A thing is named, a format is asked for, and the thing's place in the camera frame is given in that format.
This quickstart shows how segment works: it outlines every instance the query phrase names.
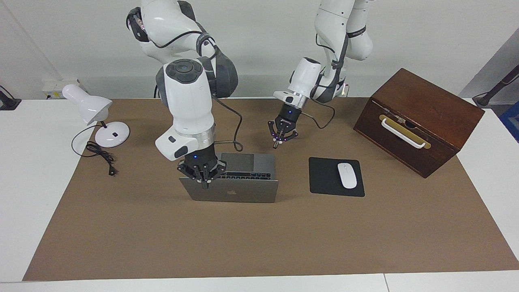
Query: brown wooden box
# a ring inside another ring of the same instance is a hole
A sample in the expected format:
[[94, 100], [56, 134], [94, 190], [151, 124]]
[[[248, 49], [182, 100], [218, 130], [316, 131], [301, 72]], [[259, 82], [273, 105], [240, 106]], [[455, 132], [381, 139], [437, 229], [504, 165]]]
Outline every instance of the brown wooden box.
[[373, 94], [354, 129], [426, 178], [461, 150], [483, 113], [400, 69]]

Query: white computer mouse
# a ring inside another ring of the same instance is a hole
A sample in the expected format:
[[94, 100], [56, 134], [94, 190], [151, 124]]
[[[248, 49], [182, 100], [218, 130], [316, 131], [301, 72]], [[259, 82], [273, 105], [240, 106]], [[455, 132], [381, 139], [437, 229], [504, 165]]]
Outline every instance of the white computer mouse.
[[353, 166], [349, 163], [339, 163], [337, 168], [339, 169], [340, 180], [343, 186], [346, 189], [354, 189], [357, 186], [357, 177]]

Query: lamp shade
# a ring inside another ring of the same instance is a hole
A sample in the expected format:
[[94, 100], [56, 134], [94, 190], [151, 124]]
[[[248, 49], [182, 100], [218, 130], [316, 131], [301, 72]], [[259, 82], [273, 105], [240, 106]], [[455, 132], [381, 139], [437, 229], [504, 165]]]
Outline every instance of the lamp shade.
[[74, 84], [63, 88], [63, 96], [77, 105], [81, 118], [87, 125], [104, 121], [108, 117], [108, 108], [112, 105], [110, 99], [89, 95]]

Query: desk lamp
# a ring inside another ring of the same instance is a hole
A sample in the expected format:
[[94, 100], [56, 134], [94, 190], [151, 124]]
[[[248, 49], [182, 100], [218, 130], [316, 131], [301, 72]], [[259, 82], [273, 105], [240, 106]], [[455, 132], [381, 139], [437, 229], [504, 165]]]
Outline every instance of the desk lamp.
[[90, 125], [100, 122], [100, 128], [95, 134], [95, 142], [103, 148], [112, 148], [121, 145], [130, 135], [130, 128], [122, 122], [104, 123], [108, 117], [108, 108], [113, 101], [100, 96], [92, 96], [79, 86], [69, 84], [63, 88], [63, 96], [75, 103], [83, 121]]

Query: laptop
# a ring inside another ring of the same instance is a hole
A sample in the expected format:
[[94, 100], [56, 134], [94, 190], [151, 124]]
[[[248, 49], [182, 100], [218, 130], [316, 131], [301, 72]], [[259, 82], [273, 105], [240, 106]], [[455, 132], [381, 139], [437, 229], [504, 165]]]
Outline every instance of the laptop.
[[274, 203], [279, 181], [276, 180], [272, 154], [217, 153], [227, 162], [227, 170], [204, 190], [200, 183], [187, 177], [180, 182], [195, 201]]

